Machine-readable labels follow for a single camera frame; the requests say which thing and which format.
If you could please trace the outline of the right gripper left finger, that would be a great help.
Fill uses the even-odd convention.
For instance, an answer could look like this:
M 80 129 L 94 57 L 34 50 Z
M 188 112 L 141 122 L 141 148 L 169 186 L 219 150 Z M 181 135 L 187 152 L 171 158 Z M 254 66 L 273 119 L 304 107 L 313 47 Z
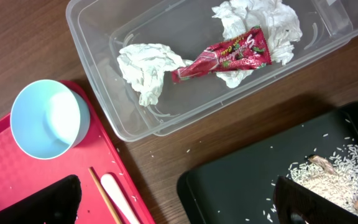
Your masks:
M 74 223 L 82 197 L 78 176 L 69 175 L 0 211 L 5 223 Z

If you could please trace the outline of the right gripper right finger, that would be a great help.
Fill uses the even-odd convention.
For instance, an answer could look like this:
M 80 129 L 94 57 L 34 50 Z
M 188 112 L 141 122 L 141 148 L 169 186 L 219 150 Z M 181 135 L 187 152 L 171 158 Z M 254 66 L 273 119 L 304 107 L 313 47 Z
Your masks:
M 273 203 L 281 224 L 358 224 L 357 215 L 283 176 L 276 181 Z

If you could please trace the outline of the leftover rice and food scraps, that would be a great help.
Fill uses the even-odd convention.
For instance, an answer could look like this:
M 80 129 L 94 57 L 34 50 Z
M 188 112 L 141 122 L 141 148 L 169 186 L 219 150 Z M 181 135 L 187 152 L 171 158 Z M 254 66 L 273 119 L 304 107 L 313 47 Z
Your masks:
M 310 155 L 288 170 L 289 179 L 358 216 L 358 145 L 338 147 L 329 157 Z

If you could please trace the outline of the red snack wrapper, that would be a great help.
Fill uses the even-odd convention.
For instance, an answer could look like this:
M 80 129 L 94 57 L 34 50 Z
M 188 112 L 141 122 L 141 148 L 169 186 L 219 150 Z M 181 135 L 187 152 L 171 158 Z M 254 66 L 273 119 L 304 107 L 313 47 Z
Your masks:
M 267 41 L 260 26 L 237 37 L 209 46 L 196 60 L 172 72 L 178 83 L 209 73 L 256 70 L 272 63 Z

